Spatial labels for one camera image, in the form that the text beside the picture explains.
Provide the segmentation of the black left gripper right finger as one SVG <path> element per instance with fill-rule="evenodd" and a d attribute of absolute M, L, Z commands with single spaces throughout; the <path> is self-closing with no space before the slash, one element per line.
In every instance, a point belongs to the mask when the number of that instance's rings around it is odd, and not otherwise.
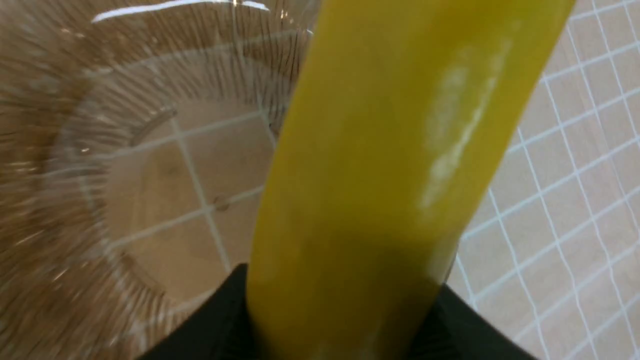
<path fill-rule="evenodd" d="M 534 360 L 480 316 L 448 285 L 442 285 L 434 305 L 413 338 L 409 360 Z"/>

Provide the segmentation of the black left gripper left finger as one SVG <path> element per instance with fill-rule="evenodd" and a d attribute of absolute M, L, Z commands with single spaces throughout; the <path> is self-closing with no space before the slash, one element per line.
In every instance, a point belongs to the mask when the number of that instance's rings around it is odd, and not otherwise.
<path fill-rule="evenodd" d="M 215 292 L 140 360 L 259 360 L 246 301 L 249 266 L 237 265 Z"/>

